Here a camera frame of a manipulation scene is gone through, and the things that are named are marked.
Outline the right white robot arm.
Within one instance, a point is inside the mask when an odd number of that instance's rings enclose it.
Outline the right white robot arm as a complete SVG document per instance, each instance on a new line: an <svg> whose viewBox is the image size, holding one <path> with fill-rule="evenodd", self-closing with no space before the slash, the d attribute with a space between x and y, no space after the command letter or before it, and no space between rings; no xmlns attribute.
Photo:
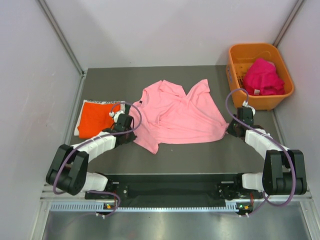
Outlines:
<svg viewBox="0 0 320 240"><path fill-rule="evenodd" d="M233 192L245 198L252 190L267 195L295 195L307 192L307 178L304 154L289 149L275 141L261 126L254 124L254 112L250 107L239 107L227 128L227 133L242 139L263 159L263 171L242 173L239 182L233 185Z"/></svg>

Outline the magenta t shirt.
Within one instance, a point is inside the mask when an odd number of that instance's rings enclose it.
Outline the magenta t shirt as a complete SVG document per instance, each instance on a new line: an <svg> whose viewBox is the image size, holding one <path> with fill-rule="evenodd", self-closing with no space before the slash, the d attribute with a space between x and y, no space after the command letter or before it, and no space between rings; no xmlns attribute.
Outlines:
<svg viewBox="0 0 320 240"><path fill-rule="evenodd" d="M275 65L263 58L258 58L243 78L244 89L253 96L284 95L284 86Z"/></svg>

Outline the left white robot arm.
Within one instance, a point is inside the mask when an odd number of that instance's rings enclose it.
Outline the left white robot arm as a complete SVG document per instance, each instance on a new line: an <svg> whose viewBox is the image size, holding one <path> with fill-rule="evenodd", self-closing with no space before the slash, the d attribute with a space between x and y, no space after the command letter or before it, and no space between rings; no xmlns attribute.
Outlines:
<svg viewBox="0 0 320 240"><path fill-rule="evenodd" d="M114 123L96 136L74 145L58 147L47 172L45 181L59 189L60 194L75 196L81 192L96 191L102 198L109 198L114 187L107 176L88 172L89 162L107 151L133 142L134 118L122 110L113 114Z"/></svg>

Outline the light pink t shirt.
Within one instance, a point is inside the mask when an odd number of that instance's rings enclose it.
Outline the light pink t shirt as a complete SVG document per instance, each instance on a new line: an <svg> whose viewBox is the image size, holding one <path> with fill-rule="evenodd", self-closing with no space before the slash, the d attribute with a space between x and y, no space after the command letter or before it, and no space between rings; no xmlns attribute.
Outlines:
<svg viewBox="0 0 320 240"><path fill-rule="evenodd" d="M142 91L129 115L138 129L134 143L156 154L160 144L197 144L221 140L228 123L210 94L207 79L186 93L181 85L160 80Z"/></svg>

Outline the dark green t shirt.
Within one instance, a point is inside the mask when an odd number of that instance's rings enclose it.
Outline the dark green t shirt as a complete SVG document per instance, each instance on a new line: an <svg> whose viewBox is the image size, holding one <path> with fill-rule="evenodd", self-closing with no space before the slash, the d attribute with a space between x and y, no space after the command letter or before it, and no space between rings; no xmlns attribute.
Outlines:
<svg viewBox="0 0 320 240"><path fill-rule="evenodd" d="M129 115L129 114L130 114L130 108L131 108L131 105L125 104L124 113L125 113L126 115Z"/></svg>

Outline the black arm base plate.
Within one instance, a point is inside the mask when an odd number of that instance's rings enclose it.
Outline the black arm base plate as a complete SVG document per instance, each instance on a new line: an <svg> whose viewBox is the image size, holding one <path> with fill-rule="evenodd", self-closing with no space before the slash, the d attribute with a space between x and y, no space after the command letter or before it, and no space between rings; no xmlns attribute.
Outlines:
<svg viewBox="0 0 320 240"><path fill-rule="evenodd" d="M107 174L121 207L221 207L225 201L262 199L242 188L240 174Z"/></svg>

